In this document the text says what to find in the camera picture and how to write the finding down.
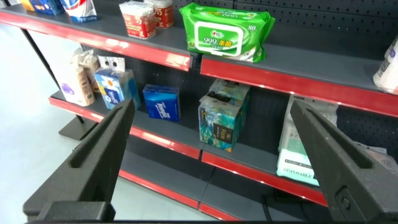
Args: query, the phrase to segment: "green wet wipes package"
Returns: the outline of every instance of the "green wet wipes package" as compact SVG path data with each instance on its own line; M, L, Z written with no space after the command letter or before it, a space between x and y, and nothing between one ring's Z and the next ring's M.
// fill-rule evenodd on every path
M268 12L250 12L191 3L180 8L188 50L259 62L264 59L265 41L275 18Z

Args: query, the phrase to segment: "blue packaging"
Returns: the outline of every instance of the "blue packaging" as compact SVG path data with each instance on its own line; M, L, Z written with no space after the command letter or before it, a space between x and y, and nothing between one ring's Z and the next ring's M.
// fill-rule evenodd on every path
M132 98L136 109L141 106L136 81L131 69L118 72L101 67L95 72L94 76L108 109L114 108L126 98Z
M61 0L61 3L74 22L89 22L98 19L93 0Z
M64 13L60 0L21 0L22 6L28 11L50 15Z
M142 92L144 93L149 117L180 121L178 88L147 84Z

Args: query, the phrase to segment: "tissue box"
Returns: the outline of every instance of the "tissue box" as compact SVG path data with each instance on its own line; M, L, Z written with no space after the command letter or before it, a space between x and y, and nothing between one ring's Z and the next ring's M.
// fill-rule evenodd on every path
M242 118L239 119L240 123L237 124L238 128L241 129L246 121L249 90L249 85L218 78L210 86L207 95L235 106L241 106L240 113Z
M200 99L200 140L231 152L236 144L246 114L242 106L229 104L208 95Z
M55 16L65 12L59 0L21 0L21 3L28 11Z
M142 91L148 115L151 118L180 120L180 97L178 88L147 84Z
M113 71L110 68L99 68L95 72L95 79L108 109L114 108L126 98L132 98L134 106L141 106L134 75L131 69L125 72Z

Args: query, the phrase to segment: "white package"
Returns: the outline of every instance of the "white package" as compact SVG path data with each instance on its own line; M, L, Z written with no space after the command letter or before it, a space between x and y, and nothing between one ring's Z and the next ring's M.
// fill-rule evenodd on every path
M392 174L398 176L398 164L396 160L387 154L387 149L382 147L367 146L359 142L355 142L358 146L365 149L365 151L373 157L378 163L384 166Z
M155 9L164 9L173 4L173 0L144 0L144 2L152 3Z
M386 51L383 63L379 70L373 75L374 84L387 93L398 95L398 37Z
M154 5L151 2L129 1L119 5L123 14L132 16L149 16L155 14Z
M284 126L279 142L279 159L276 174L297 181L319 186L318 180L311 167L297 128L294 125L290 109L294 100L300 100L314 107L320 114L334 125L337 123L336 110L338 105L324 101L313 100L291 95L286 109Z
M126 61L122 57L98 56L98 60L101 68L109 68L117 72L126 71Z

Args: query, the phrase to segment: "blue tissue box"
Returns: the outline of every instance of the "blue tissue box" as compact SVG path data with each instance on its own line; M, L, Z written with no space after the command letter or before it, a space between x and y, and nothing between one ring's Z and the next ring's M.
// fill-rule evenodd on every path
M142 91L151 118L180 120L180 97L178 88L147 84Z
M119 102L127 98L132 98L136 109L141 106L136 81L131 69L126 69L125 72L116 72L109 68L99 68L94 76L108 109L114 108Z

